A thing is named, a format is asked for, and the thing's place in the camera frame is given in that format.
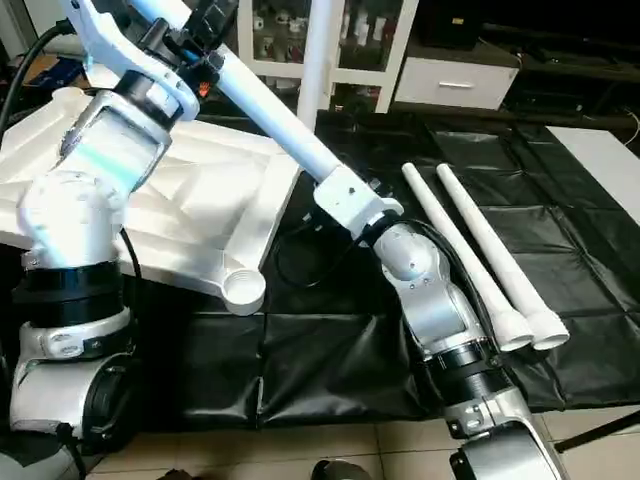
robotic arm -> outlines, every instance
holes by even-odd
[[[123,434],[136,368],[114,238],[128,196],[166,152],[175,122],[195,118],[193,92],[210,81],[315,178],[316,203],[379,257],[449,430],[467,440],[451,457],[456,477],[567,478],[477,308],[450,281],[455,254],[432,231],[403,220],[398,202],[380,198],[219,43],[237,2],[204,0],[193,12],[179,0],[130,3],[151,24],[137,45],[91,0],[62,0],[87,50],[122,80],[96,96],[65,137],[60,162],[20,205],[34,248],[16,292],[31,311],[21,329],[12,429],[54,433],[69,425],[74,438],[96,448]],[[51,396],[55,402],[43,400]]]

black plastic sheet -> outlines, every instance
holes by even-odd
[[[208,120],[255,129],[231,116]],[[382,182],[407,216],[424,220],[400,172],[413,162],[474,245],[435,175],[439,163],[452,164],[571,332],[571,340],[551,352],[523,349],[506,357],[533,409],[640,402],[640,229],[551,133],[405,114],[323,115],[318,132],[365,179]],[[307,213],[323,218],[312,191],[311,179],[301,176],[280,234],[298,228]],[[330,265],[351,241],[323,222],[320,231],[283,243],[283,269],[300,281]],[[15,262],[17,252],[4,257]],[[283,283],[272,255],[263,271],[264,312],[246,318],[225,313],[217,299],[145,282],[140,352],[147,428],[262,428],[438,414],[398,301],[368,250],[356,248],[313,289]],[[2,285],[12,284],[8,278]]]

white shelving unit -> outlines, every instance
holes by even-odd
[[[386,113],[391,105],[394,88],[398,80],[402,58],[404,56],[411,26],[418,8],[418,0],[402,0],[391,48],[386,56],[386,65],[382,70],[360,70],[340,66],[343,55],[340,33],[343,24],[345,3],[348,0],[313,0],[314,2],[332,2],[332,15],[335,20],[331,23],[329,32],[329,55],[325,72],[323,95],[320,108],[326,110],[331,104],[331,97],[335,87],[340,84],[379,87],[379,94],[375,106],[376,113]],[[302,63],[285,63],[256,59],[254,55],[254,0],[240,0],[238,9],[238,54],[256,75],[301,79]]]

floor tile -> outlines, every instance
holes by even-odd
[[[342,457],[342,459],[360,465],[371,476],[372,480],[384,480],[378,455]],[[228,467],[188,467],[186,471],[193,476],[201,477],[203,480],[309,480],[313,467],[319,460],[243,463]]]
[[[124,450],[103,459],[93,472],[170,470],[175,465],[177,447],[176,435],[140,434]]]
[[[380,453],[452,450],[459,441],[451,438],[442,419],[426,422],[390,422],[376,425]]]
[[[382,455],[386,480],[452,480],[452,451],[405,452]]]
[[[640,406],[571,410],[542,414],[554,440],[564,440],[640,410]],[[621,433],[640,432],[638,426]]]
[[[373,425],[180,435],[176,465],[216,466],[377,454]]]
[[[640,471],[640,435],[613,435],[565,452],[572,480],[628,480]]]
[[[139,472],[91,473],[87,480],[157,480],[166,475],[168,469],[143,470]]]

white plastic pipe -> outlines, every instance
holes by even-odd
[[[548,350],[569,340],[569,332],[560,317],[542,300],[449,166],[441,164],[437,172],[513,305],[529,322],[533,348]]]
[[[316,128],[320,95],[323,93],[334,3],[314,0],[311,4],[307,45],[304,51],[304,71],[298,98],[298,118],[311,131]]]
[[[225,45],[217,87],[318,183],[342,163]]]
[[[487,307],[500,350],[511,352],[531,343],[533,332],[526,319],[511,306],[416,167],[407,163],[402,167],[402,173],[433,226],[449,240],[467,269],[471,281]]]
[[[164,18],[171,28],[180,30],[191,16],[191,9],[181,0],[129,0],[148,22]]]

